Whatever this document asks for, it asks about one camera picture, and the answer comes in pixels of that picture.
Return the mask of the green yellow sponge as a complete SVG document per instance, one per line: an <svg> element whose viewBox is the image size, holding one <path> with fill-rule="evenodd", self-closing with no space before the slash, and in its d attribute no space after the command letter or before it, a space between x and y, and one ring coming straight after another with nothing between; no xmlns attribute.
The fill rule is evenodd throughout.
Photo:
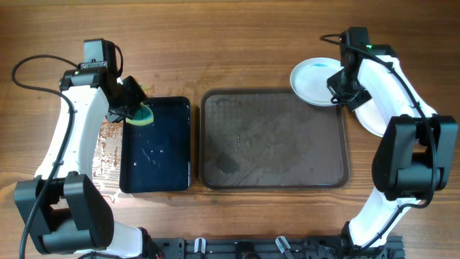
<svg viewBox="0 0 460 259"><path fill-rule="evenodd" d="M154 114L148 106L141 103L139 109L134 113L134 116L131 119L126 118L125 122L138 127L147 126L154 122Z"/></svg>

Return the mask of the white plate blue stain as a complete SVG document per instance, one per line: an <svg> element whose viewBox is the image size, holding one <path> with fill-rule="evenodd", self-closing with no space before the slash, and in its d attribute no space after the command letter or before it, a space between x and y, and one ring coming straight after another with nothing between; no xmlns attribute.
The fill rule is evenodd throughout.
<svg viewBox="0 0 460 259"><path fill-rule="evenodd" d="M374 100L371 99L354 110L359 123L368 132L382 137L387 129L387 121L381 115Z"/></svg>

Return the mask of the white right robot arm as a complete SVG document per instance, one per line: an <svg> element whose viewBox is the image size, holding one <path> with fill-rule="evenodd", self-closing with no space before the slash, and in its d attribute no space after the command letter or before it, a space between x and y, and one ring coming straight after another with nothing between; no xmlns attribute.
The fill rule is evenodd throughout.
<svg viewBox="0 0 460 259"><path fill-rule="evenodd" d="M350 255L369 255L410 209L424 209L449 179L458 124L416 94L389 45L342 43L342 70L327 80L333 101L356 109L373 101L385 132L372 161L374 189L344 226Z"/></svg>

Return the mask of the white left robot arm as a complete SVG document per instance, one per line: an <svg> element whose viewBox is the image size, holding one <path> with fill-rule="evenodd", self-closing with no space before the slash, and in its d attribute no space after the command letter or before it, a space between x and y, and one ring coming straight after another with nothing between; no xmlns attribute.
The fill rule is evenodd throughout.
<svg viewBox="0 0 460 259"><path fill-rule="evenodd" d="M60 116L47 155L31 181L18 182L14 202L25 223L19 256L30 238L43 255L82 253L106 258L148 258L147 232L115 222L92 181L102 122L131 119L147 98L131 76L105 68L67 71L57 94Z"/></svg>

